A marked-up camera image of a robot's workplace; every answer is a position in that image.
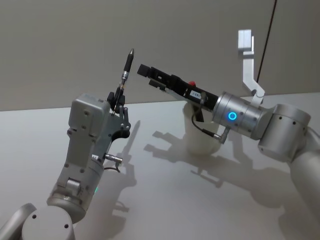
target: cylindrical joint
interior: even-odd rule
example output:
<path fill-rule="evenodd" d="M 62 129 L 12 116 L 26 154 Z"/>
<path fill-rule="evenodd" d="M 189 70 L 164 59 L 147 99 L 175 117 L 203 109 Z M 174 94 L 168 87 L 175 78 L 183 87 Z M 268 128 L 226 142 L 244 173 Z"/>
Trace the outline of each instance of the cylindrical joint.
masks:
<path fill-rule="evenodd" d="M 275 106 L 272 118 L 258 144 L 262 154 L 281 162 L 291 162 L 303 147 L 310 115 L 290 105 Z"/>
<path fill-rule="evenodd" d="M 26 219 L 36 209 L 31 203 L 27 203 L 20 207 L 12 217 L 0 228 L 1 240 L 19 239 L 21 231 Z"/>
<path fill-rule="evenodd" d="M 224 92 L 213 109 L 213 121 L 251 139 L 258 140 L 270 120 L 271 113 L 262 107 Z"/>
<path fill-rule="evenodd" d="M 320 149 L 301 154 L 289 166 L 296 189 L 320 223 Z"/>
<path fill-rule="evenodd" d="M 47 204 L 67 211 L 73 224 L 79 222 L 86 215 L 103 172 L 102 163 L 94 157 L 86 168 L 65 164 Z"/>
<path fill-rule="evenodd" d="M 47 206 L 34 211 L 25 220 L 22 240 L 75 240 L 69 214 L 60 207 Z"/>

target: cable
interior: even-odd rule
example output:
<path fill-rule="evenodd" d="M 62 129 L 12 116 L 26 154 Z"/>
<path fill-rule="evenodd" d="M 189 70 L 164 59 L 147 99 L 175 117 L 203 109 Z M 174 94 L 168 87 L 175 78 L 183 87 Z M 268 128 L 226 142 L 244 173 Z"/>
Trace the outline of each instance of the cable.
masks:
<path fill-rule="evenodd" d="M 201 109 L 202 109 L 202 108 L 199 107 L 198 110 L 193 113 L 193 115 L 192 115 L 192 117 L 191 117 L 191 122 L 192 122 L 193 126 L 195 126 L 197 129 L 199 129 L 199 130 L 202 132 L 203 129 L 200 128 L 200 127 L 195 123 L 195 116 L 201 111 Z"/>
<path fill-rule="evenodd" d="M 198 111 L 194 112 L 192 117 L 191 117 L 191 122 L 193 124 L 193 126 L 195 126 L 198 130 L 200 130 L 201 132 L 203 132 L 204 134 L 207 134 L 208 136 L 214 138 L 215 137 L 215 133 L 209 130 L 206 130 L 204 128 L 199 127 L 196 123 L 195 123 L 195 116 L 201 111 L 202 109 L 202 105 L 200 105 Z"/>
<path fill-rule="evenodd" d="M 104 170 L 115 170 L 115 171 L 117 171 L 118 173 L 120 173 L 120 170 L 119 170 L 119 168 L 117 168 L 117 167 L 105 167 Z"/>
<path fill-rule="evenodd" d="M 267 49 L 267 45 L 268 45 L 268 41 L 269 41 L 271 26 L 272 26 L 272 23 L 273 23 L 273 21 L 274 21 L 274 16 L 275 16 L 275 11 L 276 11 L 277 2 L 278 2 L 278 0 L 274 0 L 272 15 L 271 15 L 270 23 L 269 23 L 269 29 L 268 29 L 268 33 L 267 33 L 267 35 L 266 35 L 266 40 L 265 40 L 265 43 L 264 43 L 263 54 L 262 54 L 262 58 L 261 58 L 260 66 L 259 66 L 258 77 L 256 78 L 256 82 L 257 82 L 257 83 L 259 82 L 262 65 L 263 65 L 264 59 L 265 59 L 266 49 Z"/>

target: metal connector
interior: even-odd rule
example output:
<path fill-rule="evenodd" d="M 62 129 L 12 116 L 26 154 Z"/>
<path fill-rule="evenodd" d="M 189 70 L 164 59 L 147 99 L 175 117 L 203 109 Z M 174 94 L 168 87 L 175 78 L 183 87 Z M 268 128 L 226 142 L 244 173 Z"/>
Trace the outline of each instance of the metal connector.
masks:
<path fill-rule="evenodd" d="M 214 134 L 213 138 L 217 139 L 219 143 L 224 144 L 225 141 L 227 140 L 229 131 L 230 131 L 230 128 L 226 127 L 221 135 Z"/>
<path fill-rule="evenodd" d="M 115 162 L 117 165 L 122 164 L 122 161 L 123 161 L 123 159 L 122 159 L 121 157 L 113 156 L 113 155 L 111 155 L 111 154 L 106 154 L 106 155 L 104 156 L 104 159 L 105 159 L 105 160 L 113 161 L 113 162 Z"/>

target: black marker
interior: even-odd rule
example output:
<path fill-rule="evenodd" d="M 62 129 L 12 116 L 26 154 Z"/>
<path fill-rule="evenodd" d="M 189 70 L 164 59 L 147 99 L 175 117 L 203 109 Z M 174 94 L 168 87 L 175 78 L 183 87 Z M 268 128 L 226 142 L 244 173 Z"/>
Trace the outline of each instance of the black marker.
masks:
<path fill-rule="evenodd" d="M 116 111 L 116 107 L 118 105 L 119 102 L 119 98 L 122 96 L 122 94 L 124 93 L 124 89 L 125 89 L 125 84 L 128 80 L 128 76 L 129 76 L 129 72 L 131 69 L 131 65 L 132 65 L 132 61 L 134 60 L 134 55 L 135 55 L 135 50 L 132 48 L 130 53 L 128 54 L 128 57 L 126 58 L 126 62 L 123 68 L 123 73 L 121 76 L 121 81 L 119 83 L 119 87 L 117 88 L 117 99 L 115 102 L 115 107 L 113 110 L 113 114 L 115 114 Z"/>

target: wall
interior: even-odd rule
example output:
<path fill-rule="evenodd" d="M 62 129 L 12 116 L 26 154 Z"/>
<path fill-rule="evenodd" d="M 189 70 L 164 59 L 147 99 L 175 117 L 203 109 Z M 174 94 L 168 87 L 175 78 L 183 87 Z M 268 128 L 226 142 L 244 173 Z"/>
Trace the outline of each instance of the wall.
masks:
<path fill-rule="evenodd" d="M 259 81 L 268 94 L 320 92 L 319 23 L 319 1 L 278 1 Z"/>
<path fill-rule="evenodd" d="M 253 29 L 260 60 L 272 6 L 273 0 L 1 0 L 0 110 L 67 107 L 83 92 L 105 98 L 131 48 L 129 103 L 173 99 L 136 74 L 140 64 L 217 95 L 244 96 L 238 30 Z"/>

